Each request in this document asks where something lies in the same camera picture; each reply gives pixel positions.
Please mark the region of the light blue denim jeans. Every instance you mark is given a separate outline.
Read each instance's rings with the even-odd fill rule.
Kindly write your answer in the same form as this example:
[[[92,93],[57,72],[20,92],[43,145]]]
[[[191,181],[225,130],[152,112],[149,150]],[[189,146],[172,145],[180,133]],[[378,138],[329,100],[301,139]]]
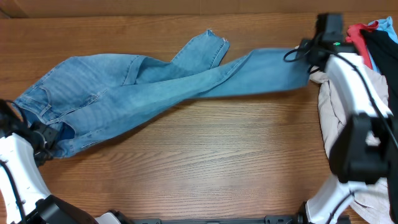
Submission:
[[[145,55],[97,54],[59,63],[16,99],[30,123],[59,132],[54,156],[75,154],[119,136],[190,98],[256,95],[308,84],[304,61],[286,49],[256,49],[221,60],[229,42],[207,30],[169,62]]]

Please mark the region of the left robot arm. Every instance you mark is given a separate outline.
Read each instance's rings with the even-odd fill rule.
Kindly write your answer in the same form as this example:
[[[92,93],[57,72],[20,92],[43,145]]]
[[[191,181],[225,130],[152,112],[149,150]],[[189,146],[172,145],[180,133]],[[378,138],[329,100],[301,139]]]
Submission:
[[[16,106],[1,100],[1,194],[7,223],[130,223],[115,210],[94,218],[50,193],[39,166],[53,159],[58,131],[40,121],[29,124],[23,111],[15,114]]]

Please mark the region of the red garment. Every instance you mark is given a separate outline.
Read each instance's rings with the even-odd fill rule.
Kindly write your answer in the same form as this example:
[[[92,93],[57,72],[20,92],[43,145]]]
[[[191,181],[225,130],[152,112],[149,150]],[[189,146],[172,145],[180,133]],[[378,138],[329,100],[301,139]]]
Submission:
[[[358,53],[360,56],[363,58],[363,62],[366,66],[368,66],[370,69],[375,69],[376,64],[374,63],[373,59],[371,58],[371,55],[369,54],[369,50],[367,48],[365,39],[363,35],[361,34],[361,31],[368,31],[372,32],[376,30],[379,27],[378,22],[373,22],[370,25],[367,24],[355,24],[352,26],[348,27],[347,30],[347,37],[346,41],[349,43],[353,43],[356,49],[358,50]]]

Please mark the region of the black garment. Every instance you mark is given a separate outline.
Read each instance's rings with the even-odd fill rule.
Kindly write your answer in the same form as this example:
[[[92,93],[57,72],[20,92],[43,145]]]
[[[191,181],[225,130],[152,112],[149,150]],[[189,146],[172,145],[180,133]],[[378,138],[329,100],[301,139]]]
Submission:
[[[371,99],[371,104],[381,119],[384,133],[382,139],[387,142],[384,157],[389,160],[389,174],[387,185],[390,200],[390,216],[397,223],[397,43],[387,32],[375,30],[362,31],[366,45],[381,74],[385,76],[388,84],[389,108],[392,114],[383,117],[381,107],[376,104],[376,99]]]

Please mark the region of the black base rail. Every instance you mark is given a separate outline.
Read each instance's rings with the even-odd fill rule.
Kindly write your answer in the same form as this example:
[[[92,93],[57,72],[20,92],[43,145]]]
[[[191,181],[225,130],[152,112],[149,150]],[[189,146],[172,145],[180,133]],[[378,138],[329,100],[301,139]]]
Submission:
[[[294,224],[293,215],[268,215],[264,218],[227,218],[227,219],[190,219],[161,220],[142,219],[131,220],[133,224]]]

